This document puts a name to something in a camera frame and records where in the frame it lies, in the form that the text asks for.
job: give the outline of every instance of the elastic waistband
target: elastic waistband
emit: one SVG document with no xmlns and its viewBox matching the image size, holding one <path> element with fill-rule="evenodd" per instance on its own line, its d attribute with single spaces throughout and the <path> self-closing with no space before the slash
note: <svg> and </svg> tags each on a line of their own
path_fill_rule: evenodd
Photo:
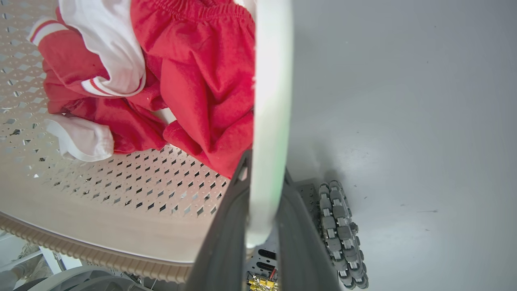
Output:
<svg viewBox="0 0 517 291">
<path fill-rule="evenodd" d="M 214 4 L 207 7 L 199 0 L 155 0 L 154 4 L 172 15 L 193 21 L 207 21 L 223 16 L 231 16 L 253 22 L 251 14 L 243 6 L 235 3 L 215 4 L 214 1 L 210 0 L 205 0 L 204 2 L 212 2 Z"/>
</svg>

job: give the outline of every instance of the laundry basket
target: laundry basket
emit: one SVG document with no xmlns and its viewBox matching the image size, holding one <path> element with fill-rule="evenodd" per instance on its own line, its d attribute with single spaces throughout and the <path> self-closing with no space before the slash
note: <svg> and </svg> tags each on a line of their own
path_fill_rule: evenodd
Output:
<svg viewBox="0 0 517 291">
<path fill-rule="evenodd" d="M 96 163 L 45 132 L 45 73 L 25 40 L 57 1 L 1 0 L 0 227 L 75 258 L 183 282 L 227 179 L 175 147 Z"/>
</svg>

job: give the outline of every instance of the gray floor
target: gray floor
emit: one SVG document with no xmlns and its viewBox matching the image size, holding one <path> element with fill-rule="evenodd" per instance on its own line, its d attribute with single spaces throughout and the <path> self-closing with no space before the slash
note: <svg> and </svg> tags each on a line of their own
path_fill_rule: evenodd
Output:
<svg viewBox="0 0 517 291">
<path fill-rule="evenodd" d="M 515 290 L 517 3 L 293 2 L 287 165 L 343 182 L 369 290 Z"/>
</svg>

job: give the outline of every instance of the red clothing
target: red clothing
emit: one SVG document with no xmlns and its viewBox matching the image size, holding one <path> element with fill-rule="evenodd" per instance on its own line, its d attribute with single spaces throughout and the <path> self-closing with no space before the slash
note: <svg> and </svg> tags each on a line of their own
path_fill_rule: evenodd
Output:
<svg viewBox="0 0 517 291">
<path fill-rule="evenodd" d="M 50 26 L 43 29 L 64 23 L 45 23 L 29 38 L 38 41 L 44 58 L 47 77 L 43 87 L 49 98 L 49 113 L 68 113 L 109 126 L 116 153 L 161 149 L 166 144 L 162 138 L 165 124 L 150 112 L 166 108 L 159 80 L 148 70 L 145 89 L 128 98 L 102 98 L 88 93 L 81 81 L 108 77 L 99 56 L 87 50 L 77 31 L 64 27 L 49 31 Z"/>
<path fill-rule="evenodd" d="M 133 0 L 131 21 L 177 118 L 164 139 L 231 177 L 253 140 L 251 15 L 232 0 Z"/>
</svg>

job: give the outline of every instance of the beige plastic basket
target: beige plastic basket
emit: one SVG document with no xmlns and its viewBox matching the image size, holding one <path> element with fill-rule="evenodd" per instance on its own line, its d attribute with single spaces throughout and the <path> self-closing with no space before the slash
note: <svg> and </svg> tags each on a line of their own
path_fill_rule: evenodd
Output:
<svg viewBox="0 0 517 291">
<path fill-rule="evenodd" d="M 25 40 L 57 3 L 0 4 L 0 228 L 75 258 L 183 282 L 227 179 L 174 147 L 97 163 L 61 158 L 42 127 L 42 58 Z"/>
</svg>

